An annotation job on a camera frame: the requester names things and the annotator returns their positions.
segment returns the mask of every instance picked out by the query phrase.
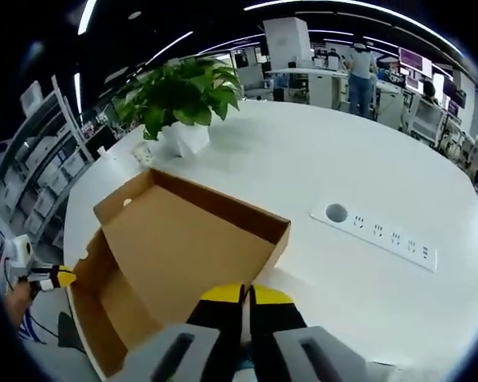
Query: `desk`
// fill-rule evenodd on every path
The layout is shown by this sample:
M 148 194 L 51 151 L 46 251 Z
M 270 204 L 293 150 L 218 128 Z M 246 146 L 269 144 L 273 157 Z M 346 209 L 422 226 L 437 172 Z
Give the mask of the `desk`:
M 294 103 L 239 106 L 223 123 L 213 118 L 210 146 L 196 158 L 160 157 L 155 165 L 292 221 L 286 251 L 261 282 L 290 294 L 308 325 L 325 327 L 369 361 L 430 362 L 444 376 L 478 336 L 478 198 L 465 174 L 414 139 L 354 115 Z M 128 151 L 141 139 L 132 131 L 110 149 L 115 159 L 100 158 L 72 189 L 68 265 L 85 256 L 99 227 L 92 207 L 139 172 Z M 431 238 L 437 272 L 313 220 L 324 194 Z

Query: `power strip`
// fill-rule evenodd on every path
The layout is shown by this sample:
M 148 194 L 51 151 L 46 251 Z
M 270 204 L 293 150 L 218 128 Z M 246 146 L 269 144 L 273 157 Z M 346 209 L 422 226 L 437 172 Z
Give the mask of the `power strip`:
M 394 253 L 411 263 L 435 272 L 437 270 L 437 249 L 419 240 L 409 232 L 398 230 L 375 216 L 365 216 L 358 210 L 347 209 L 345 205 L 320 202 L 310 216 Z

